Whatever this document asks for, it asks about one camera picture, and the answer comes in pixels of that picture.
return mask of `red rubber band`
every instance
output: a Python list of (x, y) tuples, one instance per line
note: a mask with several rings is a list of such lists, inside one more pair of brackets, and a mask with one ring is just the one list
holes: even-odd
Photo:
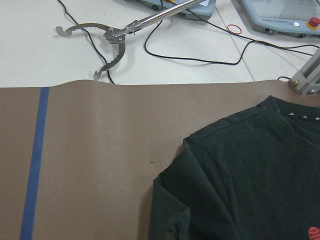
[[(229, 28), (230, 26), (233, 26), (233, 27), (238, 28), (238, 29), (240, 30), (240, 32), (231, 31), (230, 28)], [(229, 31), (230, 33), (233, 33), (233, 34), (236, 34), (236, 35), (240, 35), (240, 34), (242, 33), (242, 30), (241, 30), (241, 28), (240, 28), (238, 25), (229, 24), (226, 28), (228, 29), (228, 31)]]

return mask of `t-shirt sleeve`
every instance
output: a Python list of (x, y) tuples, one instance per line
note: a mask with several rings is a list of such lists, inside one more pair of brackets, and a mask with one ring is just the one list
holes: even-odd
[(196, 137), (154, 180), (149, 240), (237, 239), (227, 191)]

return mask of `black t-shirt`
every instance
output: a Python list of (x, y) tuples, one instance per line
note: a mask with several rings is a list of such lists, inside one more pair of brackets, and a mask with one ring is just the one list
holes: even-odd
[(183, 146), (154, 180), (150, 240), (309, 240), (320, 228), (320, 108), (270, 96)]

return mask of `metal pole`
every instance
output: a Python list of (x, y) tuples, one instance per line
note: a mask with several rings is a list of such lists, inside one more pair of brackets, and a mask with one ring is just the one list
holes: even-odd
[(141, 28), (145, 28), (149, 25), (155, 24), (159, 21), (161, 21), (164, 18), (170, 17), (172, 15), (175, 15), (177, 13), (182, 12), (183, 10), (186, 10), (187, 8), (190, 8), (194, 5), (197, 5), (201, 2), (203, 2), (204, 0), (188, 0), (185, 1), (183, 3), (177, 4), (173, 7), (170, 7), (166, 10), (163, 10), (159, 13), (156, 13), (154, 15), (148, 16), (142, 20), (139, 21), (139, 23), (141, 24)]

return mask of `brown paper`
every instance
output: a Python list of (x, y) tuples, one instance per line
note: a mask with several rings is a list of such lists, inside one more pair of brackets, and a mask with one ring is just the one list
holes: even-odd
[[(39, 88), (0, 89), (0, 237), (20, 236)], [(282, 81), (50, 88), (34, 240), (146, 240), (153, 179), (191, 133), (269, 95), (320, 107)]]

